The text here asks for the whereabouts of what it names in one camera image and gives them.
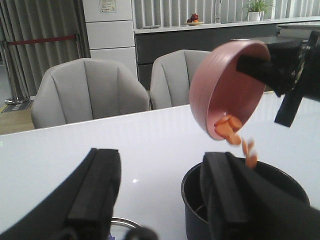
chair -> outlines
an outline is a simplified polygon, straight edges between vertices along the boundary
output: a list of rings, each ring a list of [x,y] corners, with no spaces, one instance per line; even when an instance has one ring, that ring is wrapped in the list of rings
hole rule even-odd
[[[152,66],[150,98],[153,109],[189,104],[192,78],[210,51],[178,50],[158,57]]]
[[[31,117],[46,128],[150,109],[147,91],[122,63],[80,58],[45,72]]]

drawer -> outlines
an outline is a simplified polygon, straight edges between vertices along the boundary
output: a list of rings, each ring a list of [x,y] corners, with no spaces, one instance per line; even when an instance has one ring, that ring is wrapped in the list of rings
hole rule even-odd
[[[86,22],[132,20],[131,0],[118,0],[116,12],[101,13],[101,0],[82,0]]]
[[[87,22],[86,31],[91,50],[135,46],[132,20]]]
[[[135,47],[90,50],[90,55],[93,59],[106,59],[121,62],[127,66],[134,77],[138,79]]]

fruit bowl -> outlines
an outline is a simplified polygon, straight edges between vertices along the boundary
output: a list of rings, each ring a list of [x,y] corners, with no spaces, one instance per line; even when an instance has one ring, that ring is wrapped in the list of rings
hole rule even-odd
[[[196,26],[196,25],[204,24],[204,22],[203,21],[195,21],[195,22],[186,22],[185,24],[187,24],[189,26]]]

white table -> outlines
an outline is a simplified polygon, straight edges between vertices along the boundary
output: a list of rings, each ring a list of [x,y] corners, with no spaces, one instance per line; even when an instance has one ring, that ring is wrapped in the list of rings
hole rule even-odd
[[[294,177],[320,209],[320,102],[304,99],[287,128],[274,123],[281,99],[266,93],[240,130],[259,160]],[[0,233],[52,192],[91,148],[119,149],[122,179],[114,216],[186,240],[181,181],[205,152],[241,147],[212,140],[188,105],[0,135]]]

plant pot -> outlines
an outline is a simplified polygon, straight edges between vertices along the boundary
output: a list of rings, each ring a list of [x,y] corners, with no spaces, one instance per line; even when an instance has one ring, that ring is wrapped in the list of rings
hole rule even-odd
[[[248,12],[248,21],[260,21],[261,16],[261,11],[250,11]]]
[[[181,184],[182,199],[185,204],[185,231],[188,240],[212,240],[200,189],[202,163],[192,167],[184,176]],[[310,205],[309,198],[302,186],[287,173],[269,164],[258,162],[257,174],[277,186],[287,194]]]

